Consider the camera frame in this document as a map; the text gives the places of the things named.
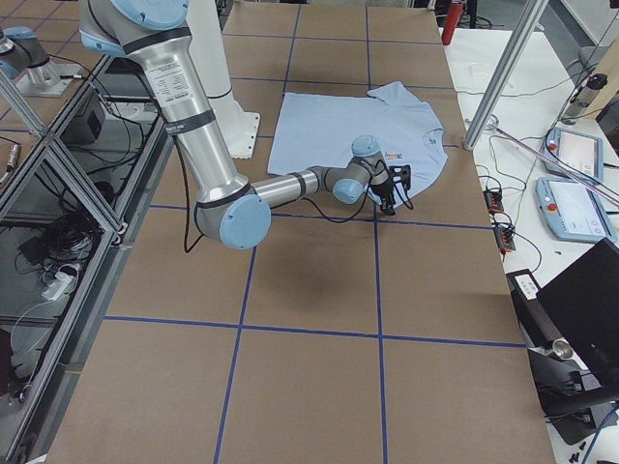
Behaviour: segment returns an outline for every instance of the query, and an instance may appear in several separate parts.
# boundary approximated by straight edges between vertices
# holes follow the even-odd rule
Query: fire extinguisher
[[[441,36],[441,40],[444,45],[449,45],[452,42],[452,37],[454,36],[454,31],[460,21],[460,15],[462,14],[463,8],[464,0],[452,0],[452,4],[447,12],[447,20],[445,21],[445,26],[443,27],[443,35]]]

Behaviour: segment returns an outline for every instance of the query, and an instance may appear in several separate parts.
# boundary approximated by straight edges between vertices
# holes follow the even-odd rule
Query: black band
[[[299,181],[299,187],[301,188],[301,193],[299,193],[299,198],[306,196],[306,193],[308,192],[308,186],[306,185],[306,180],[303,178],[303,176],[301,176],[301,174],[298,174],[296,172],[291,172],[290,175],[296,177],[297,181]]]
[[[222,198],[220,200],[209,201],[208,203],[197,202],[197,203],[195,203],[195,207],[196,208],[201,208],[203,210],[209,210],[211,208],[217,208],[218,206],[226,205],[228,203],[232,203],[232,202],[238,200],[239,198],[244,196],[248,191],[250,191],[250,189],[251,189],[251,184],[245,184],[245,186],[243,188],[241,188],[240,190],[235,191],[231,195],[228,195],[228,196],[226,196],[226,197],[224,197],[224,198]]]
[[[167,123],[165,125],[165,131],[169,135],[178,135],[179,133],[194,131],[197,128],[201,128],[202,126],[212,123],[213,121],[215,121],[215,111],[213,111],[213,109],[209,109],[208,111],[196,114],[190,118]]]
[[[138,39],[133,42],[129,42],[123,46],[125,53],[128,55],[137,51],[141,48],[146,48],[147,46],[160,44],[161,42],[171,41],[172,39],[178,39],[180,37],[191,36],[192,31],[190,31],[189,27],[177,27],[175,29],[170,29],[169,31],[161,31],[157,34],[153,34],[152,36],[146,36],[142,39]]]
[[[34,64],[34,65],[30,65],[30,66],[26,66],[26,68],[28,68],[29,70],[34,70],[40,66],[46,65],[47,63],[49,63],[49,57],[45,58],[42,62]]]
[[[209,97],[209,96],[207,96],[207,98],[209,100],[222,99],[223,97],[225,97],[227,95],[230,95],[231,92],[232,92],[232,87],[230,87],[230,90],[228,90],[225,94],[217,95],[216,97]]]
[[[95,12],[93,12],[93,6],[90,4],[90,0],[88,0],[88,12],[90,13],[90,16],[93,18],[93,21],[95,21],[95,24],[97,24],[97,27],[99,27],[99,29],[101,29],[101,32],[106,34],[110,39],[112,39],[113,42],[118,43],[118,39],[116,39],[109,32],[107,32],[105,30],[105,28],[103,27],[103,25],[97,19],[97,16],[95,15]]]

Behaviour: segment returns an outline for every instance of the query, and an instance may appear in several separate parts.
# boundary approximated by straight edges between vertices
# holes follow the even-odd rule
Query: label sticker
[[[149,70],[147,75],[161,107],[193,98],[193,89],[178,62],[172,61],[157,66]]]
[[[529,274],[517,275],[516,283],[527,300],[535,300],[538,298],[538,286],[535,284]]]

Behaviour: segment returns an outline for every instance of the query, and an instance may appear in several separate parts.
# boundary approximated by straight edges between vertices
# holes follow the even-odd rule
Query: white power strip
[[[68,275],[62,271],[58,271],[41,296],[50,302],[55,302],[66,293],[74,279],[74,275]]]

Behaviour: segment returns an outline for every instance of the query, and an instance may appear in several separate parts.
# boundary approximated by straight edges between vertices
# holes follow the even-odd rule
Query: table
[[[241,2],[224,44],[261,113],[251,180],[283,92],[393,80],[441,118],[445,171],[414,212],[298,202],[254,250],[184,255],[173,159],[47,462],[553,462],[433,14]]]
[[[458,101],[463,119],[471,119],[474,116],[482,98],[481,95],[469,95],[465,92],[483,93],[509,37],[509,31],[457,29],[452,44],[446,47],[446,56],[455,87],[458,91],[461,91],[458,93]],[[494,114],[499,119],[499,127],[518,138],[544,135],[559,113],[563,102],[574,89],[570,77],[552,50],[544,33],[535,32],[520,57],[503,95],[537,93],[555,85],[556,87],[533,96],[501,98],[494,110]],[[604,161],[616,164],[617,155],[595,120],[580,119],[574,126],[560,124],[559,127],[602,138],[604,141]],[[489,174],[496,177],[503,187],[522,188],[522,182],[502,175],[497,172],[497,167],[502,172],[519,179],[526,179],[530,172],[530,181],[527,183],[524,195],[507,190],[503,203],[506,212],[513,219],[517,219],[517,232],[534,242],[542,252],[542,265],[534,275],[540,285],[544,286],[570,266],[592,245],[561,242],[554,238],[545,226],[535,200],[535,180],[550,176],[550,174],[545,171],[539,161],[531,170],[535,156],[518,148],[512,142],[500,138],[494,138],[492,141],[497,159],[495,165],[494,155],[489,145],[491,136],[491,132],[485,133],[474,150],[480,175],[488,174],[486,169],[489,169]],[[541,140],[534,139],[525,142],[536,149],[541,146]],[[619,173],[613,169],[605,169],[604,183],[616,189],[619,187]],[[486,180],[482,179],[482,185],[485,184]],[[490,181],[490,186],[494,187],[495,184]],[[522,199],[518,214],[520,198]],[[615,209],[610,207],[606,201],[603,203],[607,209]],[[612,216],[610,219],[615,228],[619,227],[617,217]],[[532,246],[516,237],[516,251],[507,254],[504,269],[506,273],[527,268],[533,269],[537,260],[537,253]],[[548,432],[552,438],[557,459],[567,460],[574,452],[580,451],[582,453],[577,445],[574,447],[567,446],[554,427],[549,426]],[[602,438],[598,441],[593,454],[590,456],[591,462],[596,457],[598,459],[616,460],[618,438],[619,426],[605,429]]]

